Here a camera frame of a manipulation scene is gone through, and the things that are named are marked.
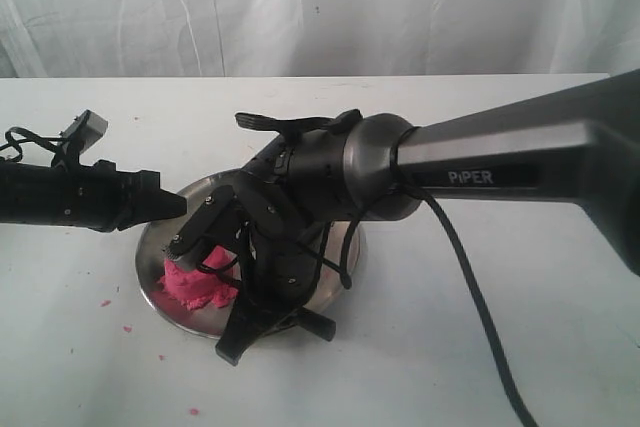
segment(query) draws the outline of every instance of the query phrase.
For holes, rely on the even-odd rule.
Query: white curtain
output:
[[[0,75],[609,72],[640,0],[0,0]]]

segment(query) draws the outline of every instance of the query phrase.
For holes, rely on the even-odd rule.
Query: metal bowl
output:
[[[207,195],[214,189],[216,182],[233,171],[222,172],[200,179],[188,185],[180,192],[187,199],[187,213],[177,219],[151,222],[142,232],[138,249],[136,250],[136,272],[140,288],[149,305],[162,317],[173,325],[192,334],[217,339],[222,335],[233,304],[218,309],[213,304],[207,304],[202,309],[189,311],[180,302],[169,297],[158,285],[158,280],[164,275],[163,248],[169,244],[171,237],[178,232],[196,209],[204,202]],[[325,257],[333,262],[340,261],[342,240],[347,231],[348,222],[336,222],[331,227],[329,243]],[[347,270],[353,274],[360,253],[360,232],[357,231],[351,242]],[[233,275],[239,277],[237,266]],[[306,304],[306,308],[314,312],[322,312],[343,290],[340,276],[326,266],[322,267],[320,281],[315,294]]]

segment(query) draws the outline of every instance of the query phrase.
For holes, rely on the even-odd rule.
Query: pink play dough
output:
[[[229,255],[220,246],[213,249],[202,262],[213,269],[230,262]],[[168,259],[164,261],[164,273],[158,283],[163,291],[179,301],[187,310],[201,309],[209,302],[219,309],[226,307],[236,297],[237,289],[222,282],[213,274],[194,270],[185,272]]]

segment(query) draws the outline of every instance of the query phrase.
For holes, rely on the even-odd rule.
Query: pink dough crumb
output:
[[[217,246],[202,262],[212,269],[230,262],[227,251]],[[179,301],[187,310],[201,309],[209,302],[219,309],[229,305],[238,293],[237,289],[222,282],[212,274],[198,270],[185,272],[172,261],[164,260],[164,273],[158,283],[164,292]]]

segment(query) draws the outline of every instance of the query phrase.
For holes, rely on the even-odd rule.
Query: white table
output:
[[[236,111],[359,108],[429,124],[601,77],[11,79],[0,81],[0,127],[55,134],[92,109],[110,127],[85,164],[158,170],[177,190],[241,165],[270,138],[236,128]],[[27,162],[47,160],[27,151]],[[582,211],[443,205],[540,425],[637,426],[640,278]],[[2,427],[519,425],[426,208],[366,226],[354,288],[328,311],[338,324],[332,343],[290,331],[259,342],[236,368],[145,303],[133,266],[141,230],[0,226]],[[112,304],[100,307],[104,299]]]

